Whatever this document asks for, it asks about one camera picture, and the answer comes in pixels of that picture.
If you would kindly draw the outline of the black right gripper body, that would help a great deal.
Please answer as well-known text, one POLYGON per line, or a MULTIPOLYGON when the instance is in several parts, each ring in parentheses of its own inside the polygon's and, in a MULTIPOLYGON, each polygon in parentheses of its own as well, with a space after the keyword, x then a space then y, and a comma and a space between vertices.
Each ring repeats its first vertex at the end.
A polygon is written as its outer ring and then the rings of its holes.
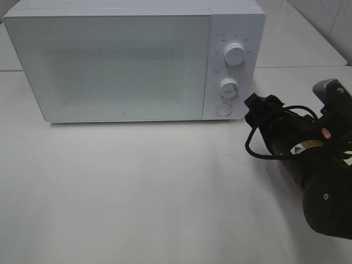
POLYGON ((276 96, 260 97, 256 104, 247 106, 245 120, 251 126, 245 149, 253 157, 263 157, 254 152, 250 142, 259 131, 269 151, 268 157, 301 157, 320 152, 323 145, 315 125, 317 115, 305 106, 284 106, 276 96))

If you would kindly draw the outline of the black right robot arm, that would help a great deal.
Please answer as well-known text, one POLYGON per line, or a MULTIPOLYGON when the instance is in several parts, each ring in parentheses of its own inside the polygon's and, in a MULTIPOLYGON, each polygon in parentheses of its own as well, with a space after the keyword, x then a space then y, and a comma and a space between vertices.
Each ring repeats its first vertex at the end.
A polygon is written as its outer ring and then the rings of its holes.
POLYGON ((321 118, 305 106, 285 106, 273 95, 253 93, 245 101, 251 127, 245 142, 248 154, 280 161, 303 192, 305 219, 315 232, 351 239, 351 165, 347 145, 325 137, 332 118, 321 118))

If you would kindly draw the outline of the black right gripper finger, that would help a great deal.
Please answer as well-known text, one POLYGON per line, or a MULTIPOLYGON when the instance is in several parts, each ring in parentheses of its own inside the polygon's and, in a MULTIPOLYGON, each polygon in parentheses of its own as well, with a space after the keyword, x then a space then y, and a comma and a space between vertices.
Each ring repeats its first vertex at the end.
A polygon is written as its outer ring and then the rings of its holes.
POLYGON ((256 102, 260 99, 260 97, 255 94, 255 93, 252 93, 245 101, 245 105, 246 106, 252 106, 254 104, 256 104, 256 102))

